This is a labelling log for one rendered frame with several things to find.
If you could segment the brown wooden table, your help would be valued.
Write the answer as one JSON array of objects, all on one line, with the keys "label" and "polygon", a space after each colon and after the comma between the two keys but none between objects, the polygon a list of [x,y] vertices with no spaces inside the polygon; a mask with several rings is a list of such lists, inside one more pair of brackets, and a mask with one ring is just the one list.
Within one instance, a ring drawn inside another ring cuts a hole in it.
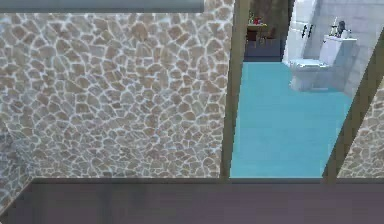
[{"label": "brown wooden table", "polygon": [[261,24],[248,24],[247,25],[247,41],[251,41],[254,46],[257,46],[259,42],[265,39],[267,34],[268,25],[265,23]]}]

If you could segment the brown wooden chair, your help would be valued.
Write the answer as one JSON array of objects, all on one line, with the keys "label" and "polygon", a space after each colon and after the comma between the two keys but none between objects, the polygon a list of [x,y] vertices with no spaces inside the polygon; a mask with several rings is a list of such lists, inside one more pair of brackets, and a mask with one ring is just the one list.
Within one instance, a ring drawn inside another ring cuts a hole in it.
[{"label": "brown wooden chair", "polygon": [[272,42],[276,38],[277,29],[272,27],[266,32],[263,32],[260,36],[259,43],[261,46],[266,45],[268,42]]}]

